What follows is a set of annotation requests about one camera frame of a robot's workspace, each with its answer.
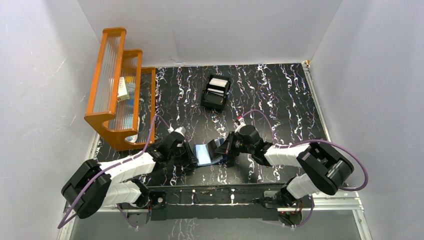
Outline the blue leather card holder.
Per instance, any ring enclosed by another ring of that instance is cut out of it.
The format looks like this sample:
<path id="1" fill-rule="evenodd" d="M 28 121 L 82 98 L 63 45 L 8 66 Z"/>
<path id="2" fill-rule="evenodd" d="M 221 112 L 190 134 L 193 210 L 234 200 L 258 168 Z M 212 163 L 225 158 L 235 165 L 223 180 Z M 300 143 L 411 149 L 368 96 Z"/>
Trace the blue leather card holder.
<path id="1" fill-rule="evenodd" d="M 193 146 L 193 153 L 197 158 L 196 166 L 204 167 L 227 162 L 229 158 L 226 155 L 215 153 L 215 150 L 223 143 L 224 139 L 218 138 L 206 144 L 195 144 Z"/>

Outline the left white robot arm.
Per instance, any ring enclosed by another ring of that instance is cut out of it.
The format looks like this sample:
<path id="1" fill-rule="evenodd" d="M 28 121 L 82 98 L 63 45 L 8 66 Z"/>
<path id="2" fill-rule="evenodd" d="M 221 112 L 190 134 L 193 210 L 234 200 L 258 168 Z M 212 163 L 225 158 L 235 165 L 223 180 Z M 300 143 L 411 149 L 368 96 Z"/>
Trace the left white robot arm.
<path id="1" fill-rule="evenodd" d="M 170 128 L 169 134 L 141 155 L 136 154 L 108 162 L 86 160 L 62 187 L 61 194 L 74 206 L 81 219 L 86 219 L 103 206 L 130 203 L 144 208 L 149 203 L 148 190 L 134 178 L 148 175 L 177 161 L 190 152 L 185 141 L 185 128 Z"/>

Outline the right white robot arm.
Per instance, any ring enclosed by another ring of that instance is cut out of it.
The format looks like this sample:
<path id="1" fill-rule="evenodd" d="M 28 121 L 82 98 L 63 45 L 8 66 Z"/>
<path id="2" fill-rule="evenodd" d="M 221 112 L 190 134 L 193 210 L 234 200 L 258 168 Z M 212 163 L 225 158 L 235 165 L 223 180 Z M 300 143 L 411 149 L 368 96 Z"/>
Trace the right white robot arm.
<path id="1" fill-rule="evenodd" d="M 333 196 L 354 172 L 353 164 L 329 142 L 311 140 L 304 144 L 277 146 L 264 141 L 253 125 L 239 126 L 231 131 L 214 153 L 228 158 L 248 154 L 257 164 L 266 167 L 293 166 L 304 174 L 286 182 L 273 196 L 264 196 L 265 203 L 295 207 L 303 197 L 323 192 Z"/>

